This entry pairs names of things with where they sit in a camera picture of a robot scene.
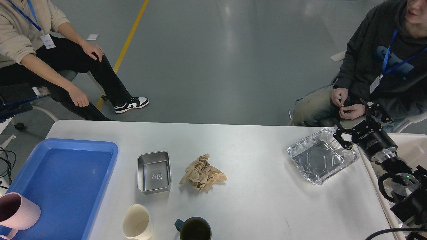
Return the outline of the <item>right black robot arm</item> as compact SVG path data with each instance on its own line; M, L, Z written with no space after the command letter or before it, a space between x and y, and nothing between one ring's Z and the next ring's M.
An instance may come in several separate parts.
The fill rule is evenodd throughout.
M426 239L426 170L417 166L413 170L398 156L397 145L383 130L382 125L393 123L393 119L379 104L364 102L366 118L351 129L337 122L333 137L345 149L356 144L371 162L385 171L378 179L378 187L383 198L394 203L391 211L407 226L377 231L368 236L392 232L408 232L408 240Z

